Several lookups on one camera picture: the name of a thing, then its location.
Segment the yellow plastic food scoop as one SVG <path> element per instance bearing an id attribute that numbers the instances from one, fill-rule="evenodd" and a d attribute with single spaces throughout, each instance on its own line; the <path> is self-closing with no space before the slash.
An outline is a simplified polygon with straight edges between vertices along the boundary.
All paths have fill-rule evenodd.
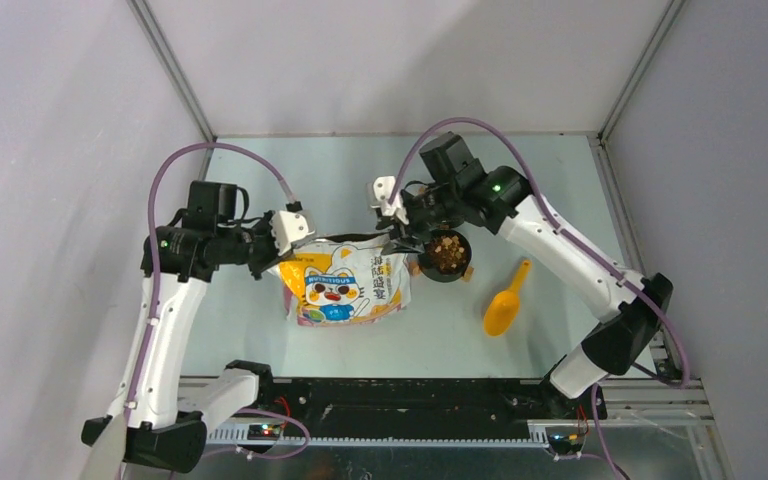
<path id="1" fill-rule="evenodd" d="M 521 305 L 520 290 L 527 279 L 532 262 L 524 259 L 520 262 L 510 284 L 498 292 L 485 310 L 482 327 L 486 335 L 498 337 L 508 331 L 515 321 Z"/>

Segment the cat food bag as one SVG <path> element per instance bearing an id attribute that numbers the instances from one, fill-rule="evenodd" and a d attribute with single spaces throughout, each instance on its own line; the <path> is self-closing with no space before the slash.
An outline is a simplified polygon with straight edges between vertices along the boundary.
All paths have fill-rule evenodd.
<path id="1" fill-rule="evenodd" d="M 411 301 L 411 254 L 383 252 L 385 235 L 320 238 L 269 269 L 290 321 L 304 327 L 375 323 Z"/>

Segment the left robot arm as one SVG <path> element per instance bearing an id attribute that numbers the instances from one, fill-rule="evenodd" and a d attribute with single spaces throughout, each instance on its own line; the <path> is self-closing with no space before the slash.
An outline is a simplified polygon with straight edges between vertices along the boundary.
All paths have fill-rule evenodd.
<path id="1" fill-rule="evenodd" d="M 209 433 L 239 409 L 264 416 L 275 388 L 233 367 L 199 394 L 181 402 L 179 377 L 192 324 L 213 274 L 222 265 L 246 265 L 260 279 L 287 259 L 309 233 L 293 194 L 283 210 L 237 217 L 245 189 L 194 181 L 188 201 L 166 225 L 149 225 L 141 263 L 142 300 L 123 378 L 107 413 L 85 421 L 90 456 L 84 479 L 117 479 L 125 463 L 188 473 L 201 459 Z"/>

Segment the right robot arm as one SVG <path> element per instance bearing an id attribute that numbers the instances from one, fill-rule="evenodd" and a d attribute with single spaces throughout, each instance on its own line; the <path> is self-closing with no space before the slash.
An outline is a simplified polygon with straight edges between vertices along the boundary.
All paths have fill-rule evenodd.
<path id="1" fill-rule="evenodd" d="M 549 205 L 525 172 L 507 166 L 486 171 L 461 136 L 445 133 L 417 151 L 432 178 L 423 192 L 398 187 L 394 176 L 369 185 L 389 249 L 420 251 L 439 227 L 468 223 L 522 248 L 576 292 L 598 323 L 547 373 L 541 392 L 548 414 L 570 416 L 594 384 L 631 369 L 665 322 L 672 282 L 606 257 Z"/>

